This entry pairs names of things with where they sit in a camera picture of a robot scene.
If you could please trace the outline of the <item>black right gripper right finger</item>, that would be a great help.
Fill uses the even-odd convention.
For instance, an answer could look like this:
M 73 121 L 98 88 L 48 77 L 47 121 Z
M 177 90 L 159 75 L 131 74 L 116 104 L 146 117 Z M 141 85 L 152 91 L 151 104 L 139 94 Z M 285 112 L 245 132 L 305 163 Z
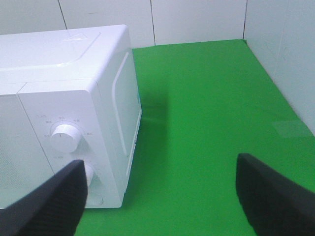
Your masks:
M 248 153 L 237 157 L 236 192 L 258 236 L 313 236 L 315 194 Z

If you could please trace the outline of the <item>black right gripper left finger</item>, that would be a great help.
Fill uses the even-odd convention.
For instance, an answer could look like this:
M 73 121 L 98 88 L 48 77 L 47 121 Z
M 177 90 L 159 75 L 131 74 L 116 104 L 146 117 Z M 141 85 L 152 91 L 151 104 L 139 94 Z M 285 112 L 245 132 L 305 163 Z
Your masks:
M 83 160 L 74 160 L 41 186 L 0 211 L 2 236 L 72 236 L 88 195 Z

